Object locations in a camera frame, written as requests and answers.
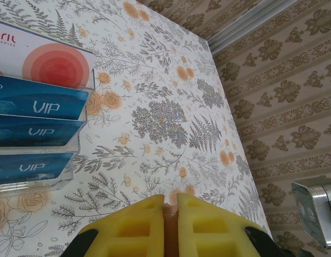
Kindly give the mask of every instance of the yellow foam block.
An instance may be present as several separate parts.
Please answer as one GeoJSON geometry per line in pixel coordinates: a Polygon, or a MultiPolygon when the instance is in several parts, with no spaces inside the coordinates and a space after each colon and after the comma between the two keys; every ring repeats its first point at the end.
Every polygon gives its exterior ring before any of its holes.
{"type": "Polygon", "coordinates": [[[85,226],[97,229],[85,257],[163,257],[164,195],[154,195],[85,226]]]}
{"type": "Polygon", "coordinates": [[[244,228],[255,223],[189,194],[177,195],[180,257],[259,257],[244,228]]]}

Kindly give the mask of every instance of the damask wallpaper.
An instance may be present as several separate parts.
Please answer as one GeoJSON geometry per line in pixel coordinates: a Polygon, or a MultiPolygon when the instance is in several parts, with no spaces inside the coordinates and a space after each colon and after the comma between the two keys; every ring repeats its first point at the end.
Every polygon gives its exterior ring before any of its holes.
{"type": "Polygon", "coordinates": [[[261,0],[138,0],[209,40],[261,0]]]}
{"type": "Polygon", "coordinates": [[[0,199],[0,256],[60,256],[86,224],[154,194],[186,192],[269,231],[205,40],[133,0],[0,0],[0,18],[97,56],[74,180],[0,199]]]}
{"type": "Polygon", "coordinates": [[[331,256],[290,182],[331,178],[331,0],[300,0],[214,56],[275,241],[331,256]]]}

